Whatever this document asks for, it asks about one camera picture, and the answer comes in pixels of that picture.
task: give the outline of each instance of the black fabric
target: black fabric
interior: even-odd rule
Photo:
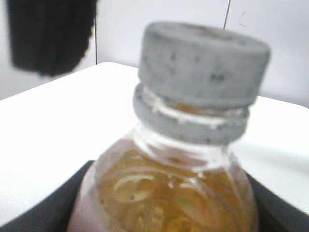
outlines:
[[[86,163],[50,197],[0,228],[0,232],[65,232],[78,188],[93,161]],[[309,216],[271,193],[251,176],[260,232],[309,232]]]
[[[54,76],[84,56],[96,0],[7,0],[7,10],[15,67]]]

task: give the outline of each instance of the wall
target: wall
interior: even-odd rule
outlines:
[[[12,67],[9,54],[9,32],[5,2],[0,0],[0,100],[51,81],[49,78],[40,77],[31,72],[16,70]],[[93,36],[89,41],[89,49],[74,71],[95,65],[95,37]]]
[[[98,62],[138,66],[145,26],[179,20],[226,28],[268,42],[273,51],[261,95],[309,107],[309,1],[307,0],[101,0]]]

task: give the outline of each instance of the white table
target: white table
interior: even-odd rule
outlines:
[[[102,63],[0,101],[0,226],[39,203],[137,122],[137,69]],[[260,97],[233,145],[244,169],[309,214],[309,110]]]

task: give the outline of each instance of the bottle cap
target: bottle cap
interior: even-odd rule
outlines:
[[[269,57],[269,47],[248,36],[184,23],[153,23],[144,35],[135,113],[169,137],[227,144],[245,132],[248,106],[255,101]]]
[[[268,45],[249,36],[157,22],[144,35],[139,78],[172,101],[238,108],[254,103],[269,57]]]

